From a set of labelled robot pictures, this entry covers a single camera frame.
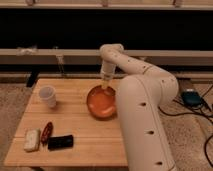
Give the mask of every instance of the black cable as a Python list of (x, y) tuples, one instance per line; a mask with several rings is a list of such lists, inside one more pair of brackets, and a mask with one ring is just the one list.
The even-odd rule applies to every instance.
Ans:
[(210, 142), (211, 139), (213, 139), (213, 134), (206, 140), (206, 142), (204, 143), (203, 148), (204, 148), (204, 153), (205, 153), (206, 159), (208, 160), (209, 164), (213, 168), (213, 163), (211, 162), (211, 160), (209, 158), (209, 155), (207, 153), (207, 145), (208, 145), (208, 143)]
[(166, 116), (183, 116), (183, 115), (196, 115), (196, 116), (202, 116), (204, 118), (206, 118), (212, 125), (213, 125), (213, 121), (206, 115), (203, 115), (201, 113), (193, 113), (193, 112), (183, 112), (183, 113), (175, 113), (175, 114), (172, 114), (172, 113), (167, 113), (167, 112), (164, 112), (160, 107), (158, 107), (159, 110), (161, 111), (161, 113), (163, 113), (164, 115)]
[[(206, 96), (211, 90), (213, 89), (213, 84), (208, 88), (208, 90), (201, 96), (202, 99), (204, 96)], [(164, 112), (160, 107), (159, 107), (159, 110), (161, 111), (161, 113), (163, 113), (164, 115), (166, 116), (183, 116), (183, 115), (196, 115), (196, 116), (202, 116), (204, 118), (206, 118), (212, 125), (213, 125), (213, 121), (211, 120), (211, 118), (213, 118), (213, 114), (212, 115), (207, 115), (203, 110), (202, 108), (205, 107), (204, 104), (200, 105), (199, 107), (197, 108), (192, 108), (192, 107), (188, 107), (188, 106), (185, 106), (183, 103), (181, 103), (180, 101), (174, 99), (173, 100), (174, 102), (178, 103), (179, 105), (181, 105), (182, 107), (190, 110), (191, 112), (183, 112), (183, 113), (176, 113), (176, 114), (171, 114), (171, 113), (167, 113), (167, 112)], [(207, 153), (207, 146), (208, 146), (208, 143), (210, 142), (210, 140), (213, 139), (213, 134), (207, 138), (207, 140), (205, 141), (204, 143), (204, 154), (205, 154), (205, 157), (208, 161), (208, 163), (210, 164), (210, 166), (213, 168), (213, 163), (212, 161), (210, 160), (209, 156), (208, 156), (208, 153)]]
[(213, 84), (208, 88), (208, 90), (206, 90), (205, 93), (203, 93), (201, 97), (204, 97), (205, 95), (207, 95), (211, 91), (211, 89), (213, 89)]
[(205, 116), (207, 116), (207, 117), (209, 117), (209, 118), (213, 118), (213, 114), (211, 114), (211, 115), (206, 114), (206, 113), (203, 111), (202, 108), (200, 109), (200, 113), (203, 114), (203, 115), (205, 115)]
[[(161, 113), (163, 113), (164, 115), (166, 115), (166, 116), (182, 116), (182, 115), (196, 115), (196, 116), (202, 116), (202, 117), (204, 117), (204, 118), (206, 118), (212, 125), (213, 125), (213, 121), (208, 117), (208, 116), (206, 116), (206, 115), (203, 115), (203, 114), (201, 114), (201, 113), (198, 113), (198, 112), (196, 112), (196, 113), (192, 113), (192, 112), (183, 112), (183, 113), (176, 113), (176, 114), (171, 114), (171, 113), (167, 113), (167, 112), (164, 112), (160, 107), (158, 107), (159, 108), (159, 110), (161, 111)], [(209, 156), (208, 156), (208, 153), (207, 153), (207, 145), (208, 145), (208, 143), (210, 142), (210, 140), (213, 138), (213, 134), (205, 141), (205, 143), (204, 143), (204, 154), (205, 154), (205, 157), (206, 157), (206, 159), (207, 159), (207, 161), (208, 161), (208, 163), (209, 163), (209, 165), (211, 166), (211, 167), (213, 167), (213, 163), (211, 162), (211, 160), (210, 160), (210, 158), (209, 158)]]

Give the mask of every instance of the white cup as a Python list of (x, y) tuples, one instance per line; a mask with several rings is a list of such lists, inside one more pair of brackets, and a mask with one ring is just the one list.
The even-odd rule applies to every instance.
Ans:
[(56, 106), (55, 89), (52, 86), (44, 86), (39, 90), (39, 97), (50, 108)]

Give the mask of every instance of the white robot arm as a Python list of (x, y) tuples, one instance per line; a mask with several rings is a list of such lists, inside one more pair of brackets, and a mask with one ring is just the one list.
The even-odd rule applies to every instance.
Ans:
[(116, 108), (130, 171), (176, 171), (158, 105), (178, 92), (176, 78), (147, 62), (122, 54), (121, 44), (103, 45), (101, 77), (113, 78), (116, 65), (129, 76), (116, 91)]

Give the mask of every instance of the white object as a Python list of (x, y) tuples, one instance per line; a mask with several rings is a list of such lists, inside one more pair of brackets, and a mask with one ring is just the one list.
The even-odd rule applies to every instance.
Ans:
[(37, 151), (40, 142), (40, 130), (28, 130), (25, 135), (24, 150), (26, 152)]
[(39, 97), (50, 108), (56, 106), (55, 89), (52, 86), (44, 86), (39, 90)]
[(116, 91), (117, 114), (129, 170), (176, 171), (158, 115), (158, 105), (177, 95), (176, 78), (157, 66), (122, 54), (112, 45), (103, 45), (100, 52), (105, 65), (114, 64), (127, 74), (133, 74), (121, 80)]

